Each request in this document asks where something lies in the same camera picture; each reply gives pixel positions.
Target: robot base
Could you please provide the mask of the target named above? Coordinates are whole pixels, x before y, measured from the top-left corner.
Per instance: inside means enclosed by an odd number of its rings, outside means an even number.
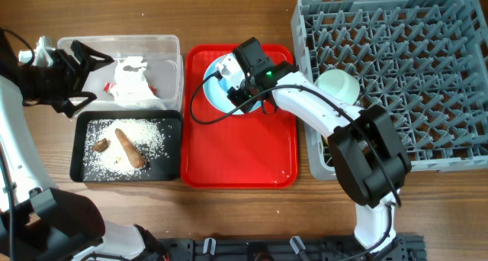
[[[295,254],[289,240],[217,240],[214,255],[203,253],[204,241],[161,239],[159,242],[170,252],[171,261],[255,261],[260,260],[256,258],[257,253],[267,253],[276,261],[303,260]],[[354,235],[303,240],[303,244],[312,261],[335,261],[364,250]],[[427,261],[424,238],[399,234],[376,256],[368,254],[352,261]]]

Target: small brown piece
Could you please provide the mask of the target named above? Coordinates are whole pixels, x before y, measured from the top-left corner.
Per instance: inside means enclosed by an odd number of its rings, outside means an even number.
[[[108,140],[103,138],[93,145],[93,150],[96,152],[104,152],[108,148]]]
[[[116,128],[115,135],[117,135],[117,139],[120,141],[120,144],[124,148],[124,151],[127,154],[127,158],[129,158],[130,165],[132,165],[136,169],[142,168],[146,161],[144,161],[144,158],[140,154],[139,150],[137,150],[137,148],[129,141],[129,139],[127,139],[127,136],[124,132],[122,132],[122,130]]]

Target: clear plastic bin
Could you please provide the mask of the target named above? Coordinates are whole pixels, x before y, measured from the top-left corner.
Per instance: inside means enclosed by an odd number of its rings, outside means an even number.
[[[156,87],[156,96],[160,100],[115,101],[104,91],[105,83],[114,83],[117,62],[96,70],[88,76],[83,91],[93,92],[97,99],[83,108],[83,111],[118,111],[133,109],[181,110],[183,95],[183,59],[180,55],[179,40],[173,35],[130,35],[130,36],[93,36],[64,37],[58,41],[58,48],[72,55],[70,49],[74,40],[112,56],[115,60],[128,56],[142,56],[147,62],[144,75],[147,82]],[[83,98],[73,98],[78,104]]]

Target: dish rack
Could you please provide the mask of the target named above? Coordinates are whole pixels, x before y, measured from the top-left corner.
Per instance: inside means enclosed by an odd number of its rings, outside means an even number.
[[[478,0],[298,0],[297,65],[357,77],[356,105],[382,105],[413,171],[488,167],[488,28]],[[310,171],[334,179],[329,148],[306,125]]]

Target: wooden table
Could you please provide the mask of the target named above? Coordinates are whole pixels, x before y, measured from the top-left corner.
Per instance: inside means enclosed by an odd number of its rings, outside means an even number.
[[[293,49],[297,0],[0,0],[0,25],[34,45],[40,35],[174,34],[183,57],[204,43],[251,36]],[[16,50],[21,43],[12,41]],[[355,206],[337,182],[309,171],[300,131],[300,175],[284,190],[197,191],[174,182],[84,185],[69,178],[75,120],[26,108],[42,160],[59,187],[95,202],[105,220],[140,224],[156,237],[280,237],[351,234]],[[429,260],[488,259],[488,171],[409,174],[395,228],[425,236]]]

